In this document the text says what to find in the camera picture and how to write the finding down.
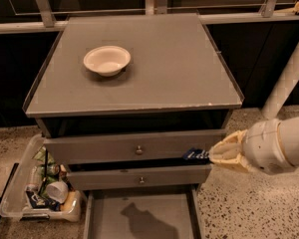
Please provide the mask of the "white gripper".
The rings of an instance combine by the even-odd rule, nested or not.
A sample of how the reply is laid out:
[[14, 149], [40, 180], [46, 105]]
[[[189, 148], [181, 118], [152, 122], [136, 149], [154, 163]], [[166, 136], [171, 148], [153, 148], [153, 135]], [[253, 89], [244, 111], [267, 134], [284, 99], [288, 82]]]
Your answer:
[[210, 158], [220, 167], [238, 172], [251, 172], [252, 166], [267, 174], [291, 172], [294, 166], [287, 159], [279, 135], [279, 119], [261, 121], [248, 131], [238, 130], [214, 145], [210, 155], [237, 155], [231, 159]]

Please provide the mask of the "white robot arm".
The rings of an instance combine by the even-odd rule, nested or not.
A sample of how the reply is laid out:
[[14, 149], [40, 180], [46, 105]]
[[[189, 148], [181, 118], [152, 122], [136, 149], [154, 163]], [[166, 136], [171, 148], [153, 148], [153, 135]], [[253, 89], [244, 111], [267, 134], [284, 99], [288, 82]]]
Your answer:
[[209, 159], [241, 172], [292, 172], [299, 167], [299, 117], [265, 120], [238, 130], [214, 145]]

